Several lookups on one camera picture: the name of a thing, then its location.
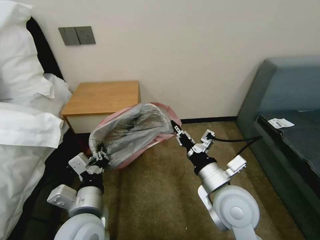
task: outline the wall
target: wall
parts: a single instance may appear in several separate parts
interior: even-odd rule
[[[320,54],[319,0],[21,1],[72,89],[137,79],[180,118],[235,116],[263,59]],[[88,25],[96,45],[64,45],[58,27]]]

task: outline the gray sofa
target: gray sofa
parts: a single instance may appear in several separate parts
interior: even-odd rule
[[[275,129],[285,118],[293,127]],[[237,119],[243,136],[306,239],[320,239],[320,57],[270,58]]]

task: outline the paper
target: paper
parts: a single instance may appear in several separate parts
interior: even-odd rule
[[[269,120],[268,122],[276,129],[294,126],[294,124],[292,122],[289,122],[289,121],[285,120],[284,118],[282,118],[282,119],[273,118],[273,119]]]

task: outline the trash bag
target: trash bag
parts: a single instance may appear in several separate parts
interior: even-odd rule
[[[106,168],[123,168],[148,148],[173,137],[171,120],[181,125],[173,110],[161,103],[125,108],[107,117],[90,134],[92,155],[104,158]]]

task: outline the light switch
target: light switch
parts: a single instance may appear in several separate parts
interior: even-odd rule
[[[61,37],[64,41],[64,44],[69,45],[80,45],[76,30],[74,27],[66,27],[66,28],[59,28],[59,32]]]
[[[80,44],[96,44],[93,32],[90,26],[88,27],[75,27],[76,33]]]

